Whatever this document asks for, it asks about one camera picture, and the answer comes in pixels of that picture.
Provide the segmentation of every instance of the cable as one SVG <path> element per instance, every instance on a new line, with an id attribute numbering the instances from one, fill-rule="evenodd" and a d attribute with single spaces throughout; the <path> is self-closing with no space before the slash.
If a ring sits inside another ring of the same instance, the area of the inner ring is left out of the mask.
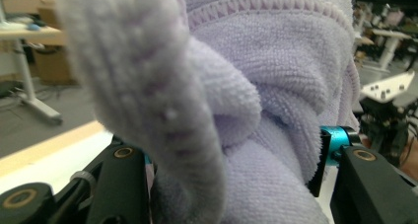
<path id="1" fill-rule="evenodd" d="M 410 125 L 412 125 L 415 129 L 418 127 L 418 124 L 417 123 L 415 123 L 414 121 L 412 121 L 412 120 L 409 120 L 409 124 Z"/>
<path id="2" fill-rule="evenodd" d="M 6 104 L 6 105 L 0 105 L 0 112 L 9 111 L 9 110 L 19 106 L 22 103 L 22 100 L 14 92 L 11 92 L 11 93 L 12 93 L 12 96 L 9 96 L 7 98 L 3 98 L 3 99 L 0 100 L 0 102 L 5 102 L 9 99 L 12 99 L 13 102 L 9 103 L 9 104 Z"/>
<path id="3" fill-rule="evenodd" d="M 415 137 L 417 137 L 417 133 L 416 133 L 416 131 L 412 130 L 411 128 L 408 128 L 408 130 L 409 130 L 411 133 L 413 133 L 413 134 L 415 135 Z"/>
<path id="4" fill-rule="evenodd" d="M 413 145 L 413 141 L 414 141 L 415 137 L 411 138 L 411 142 L 409 143 L 409 149 L 408 149 L 408 153 L 406 154 L 405 159 L 403 159 L 402 163 L 400 163 L 399 168 L 403 167 L 403 165 L 405 165 L 406 161 L 409 158 L 409 155 L 411 154 L 412 151 L 412 145 Z"/>
<path id="5" fill-rule="evenodd" d="M 53 86 L 49 86 L 49 87 L 37 90 L 36 93 L 39 94 L 42 92 L 49 92 L 49 94 L 47 94 L 47 96 L 45 96 L 44 98 L 37 96 L 41 101 L 46 101 L 53 96 L 55 96 L 56 100 L 59 100 L 62 96 L 62 92 L 68 89 L 81 89 L 81 87 L 79 85 L 65 85 L 65 86 L 53 85 Z"/>
<path id="6" fill-rule="evenodd" d="M 50 86 L 50 87 L 46 87 L 46 88 L 43 88 L 43 89 L 40 89 L 40 90 L 37 90 L 35 93 L 36 93 L 36 97 L 40 100 L 40 101 L 46 101 L 46 100 L 48 100 L 48 99 L 50 99 L 50 98 L 52 98 L 53 97 L 53 91 L 52 91 L 52 89 L 53 89 L 53 87 L 52 86 Z"/>

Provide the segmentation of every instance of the white desk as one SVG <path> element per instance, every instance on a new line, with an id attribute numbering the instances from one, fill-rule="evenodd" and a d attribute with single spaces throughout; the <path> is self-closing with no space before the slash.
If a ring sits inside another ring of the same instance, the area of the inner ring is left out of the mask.
<path id="1" fill-rule="evenodd" d="M 394 52 L 396 51 L 399 41 L 401 39 L 411 38 L 411 36 L 400 33 L 400 32 L 393 32 L 393 31 L 386 31 L 386 30 L 373 30 L 373 34 L 377 36 L 382 36 L 382 37 L 389 37 L 389 39 L 386 41 L 386 44 L 384 45 L 384 52 L 379 60 L 380 68 L 370 67 L 370 66 L 363 66 L 363 67 L 388 73 L 389 71 L 387 70 L 387 67 L 394 57 Z"/>
<path id="2" fill-rule="evenodd" d="M 47 183 L 62 190 L 110 144 L 112 134 L 90 122 L 0 159 L 0 194 L 26 183 Z"/>
<path id="3" fill-rule="evenodd" d="M 60 123 L 62 121 L 61 114 L 54 109 L 47 106 L 45 103 L 38 100 L 35 96 L 34 84 L 32 82 L 31 72 L 29 70 L 28 62 L 25 57 L 25 52 L 22 47 L 21 39 L 34 39 L 59 36 L 61 31 L 53 28 L 42 28 L 40 31 L 0 31 L 0 40 L 13 40 L 15 42 L 15 53 L 17 55 L 17 63 L 24 80 L 25 93 L 20 94 L 23 101 L 34 108 L 47 118 Z"/>

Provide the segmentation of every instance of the desk leg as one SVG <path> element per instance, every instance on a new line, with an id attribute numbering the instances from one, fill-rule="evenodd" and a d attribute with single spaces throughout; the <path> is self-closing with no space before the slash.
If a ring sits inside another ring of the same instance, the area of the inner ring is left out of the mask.
<path id="1" fill-rule="evenodd" d="M 26 104 L 40 112 L 42 115 L 56 122 L 61 122 L 62 118 L 59 112 L 50 108 L 35 97 L 34 84 L 32 83 L 31 72 L 29 70 L 28 62 L 26 60 L 21 41 L 19 39 L 15 40 L 15 45 L 17 48 L 17 63 L 19 64 L 25 87 L 25 93 L 20 94 L 20 97 Z"/>
<path id="2" fill-rule="evenodd" d="M 396 51 L 396 47 L 399 44 L 399 38 L 391 37 L 387 40 L 385 44 L 384 52 L 379 60 L 379 65 L 381 66 L 381 70 L 387 70 L 388 65 L 393 59 L 394 52 Z"/>

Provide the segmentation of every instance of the folded cloth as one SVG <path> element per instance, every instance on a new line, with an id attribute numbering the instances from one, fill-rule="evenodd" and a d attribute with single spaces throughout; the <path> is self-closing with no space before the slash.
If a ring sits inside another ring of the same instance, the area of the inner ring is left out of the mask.
<path id="1" fill-rule="evenodd" d="M 154 223 L 327 222 L 305 183 L 319 126 L 357 126 L 350 0 L 58 4 L 98 119 L 159 164 Z"/>

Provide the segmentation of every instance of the white surface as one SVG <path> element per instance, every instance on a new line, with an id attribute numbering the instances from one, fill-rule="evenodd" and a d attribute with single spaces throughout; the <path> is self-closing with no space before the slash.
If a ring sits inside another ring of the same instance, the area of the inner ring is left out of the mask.
<path id="1" fill-rule="evenodd" d="M 361 39 L 362 38 L 362 33 L 360 33 L 360 32 L 354 32 L 354 38 L 355 39 Z"/>
<path id="2" fill-rule="evenodd" d="M 383 79 L 381 81 L 370 83 L 363 86 L 362 94 L 365 96 L 380 102 L 387 103 L 395 97 L 399 96 L 402 93 L 405 93 L 408 90 L 409 85 L 414 79 L 415 72 L 409 71 L 402 73 L 390 78 Z M 404 89 L 400 90 L 399 86 L 403 85 Z M 384 98 L 382 98 L 382 91 L 390 90 L 390 93 L 385 93 Z"/>
<path id="3" fill-rule="evenodd" d="M 47 183 L 54 192 L 62 190 L 70 177 L 85 168 L 110 143 L 112 135 L 106 131 L 63 148 L 7 176 L 0 177 L 0 193 L 26 183 Z"/>
<path id="4" fill-rule="evenodd" d="M 326 167 L 328 169 L 325 181 L 322 183 L 319 197 L 316 201 L 322 208 L 323 213 L 328 217 L 329 224 L 334 224 L 332 218 L 331 208 L 329 203 L 331 202 L 332 192 L 334 191 L 335 181 L 337 180 L 338 169 L 336 167 Z"/>

